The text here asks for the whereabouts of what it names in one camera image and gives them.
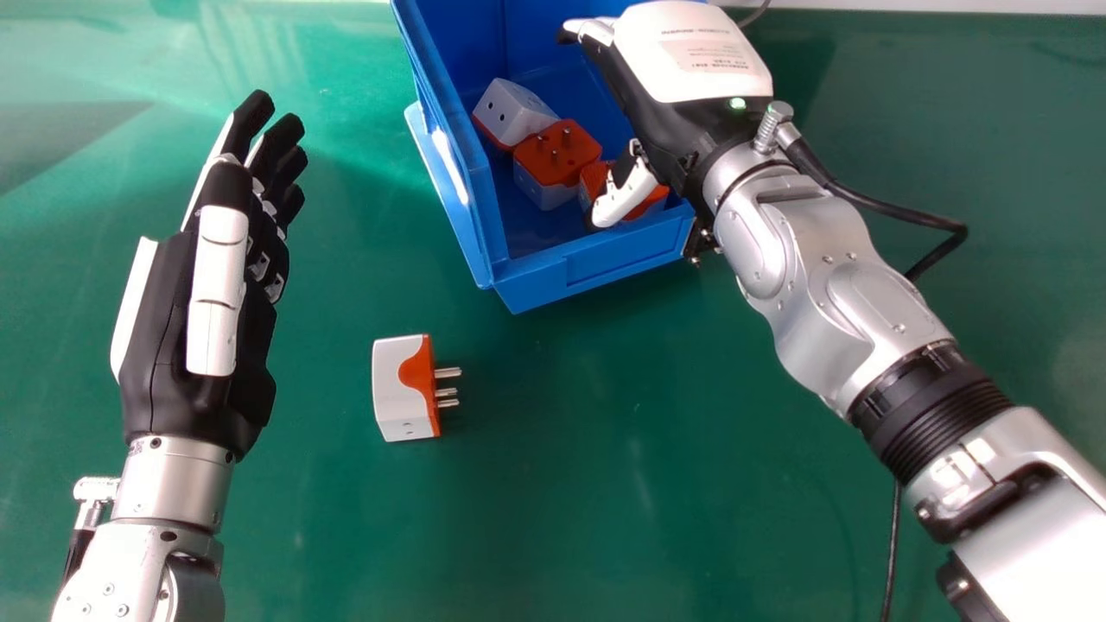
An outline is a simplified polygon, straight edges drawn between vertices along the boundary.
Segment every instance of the green surface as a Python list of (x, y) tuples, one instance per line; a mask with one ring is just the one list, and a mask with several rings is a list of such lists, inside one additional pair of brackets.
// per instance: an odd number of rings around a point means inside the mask
[[(851, 185), (961, 218), (924, 279), (964, 349), (1106, 466), (1106, 22), (770, 11), (779, 94)], [(775, 360), (720, 260), (511, 317), (478, 291), (404, 126), (390, 11), (0, 6), (0, 620), (46, 616), (73, 481), (124, 458), (107, 351), (135, 243), (177, 227), (254, 87), (303, 116), (309, 203), (234, 476), (228, 620), (875, 620), (890, 478)], [(905, 267), (935, 234), (873, 222)], [(376, 338), (465, 367), (387, 446)], [(904, 527), (896, 620), (951, 621)]]

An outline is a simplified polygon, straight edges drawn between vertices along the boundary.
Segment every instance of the blue plastic container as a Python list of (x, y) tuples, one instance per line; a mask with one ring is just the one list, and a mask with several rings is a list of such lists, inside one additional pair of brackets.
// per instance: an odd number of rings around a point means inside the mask
[(577, 45), (557, 45), (564, 20), (618, 15), (618, 0), (393, 0), (419, 101), (407, 123), (472, 277), (512, 313), (675, 261), (693, 220), (666, 209), (588, 232), (574, 204), (540, 211), (512, 179), (511, 158), (486, 151), (469, 113), (495, 77), (530, 89), (576, 120), (614, 159), (629, 124)]

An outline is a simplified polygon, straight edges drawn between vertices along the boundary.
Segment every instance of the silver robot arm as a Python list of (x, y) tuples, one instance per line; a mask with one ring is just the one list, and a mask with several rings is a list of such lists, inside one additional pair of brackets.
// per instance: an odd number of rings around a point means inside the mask
[[(560, 39), (582, 46), (630, 122), (640, 149), (622, 168), (647, 167), (692, 204), (787, 372), (859, 429), (908, 509), (950, 546), (938, 583), (962, 619), (1100, 618), (1106, 480), (971, 364), (879, 257), (854, 206), (879, 201), (821, 166), (729, 18), (647, 2), (570, 20)], [(632, 190), (623, 182), (607, 191)], [(589, 224), (617, 222), (609, 211)]]
[(223, 619), (216, 536), (234, 465), (272, 412), (265, 360), (307, 164), (295, 115), (250, 148), (273, 112), (267, 93), (251, 94), (227, 120), (180, 232), (139, 240), (111, 353), (127, 458), (118, 478), (73, 490), (54, 622)]

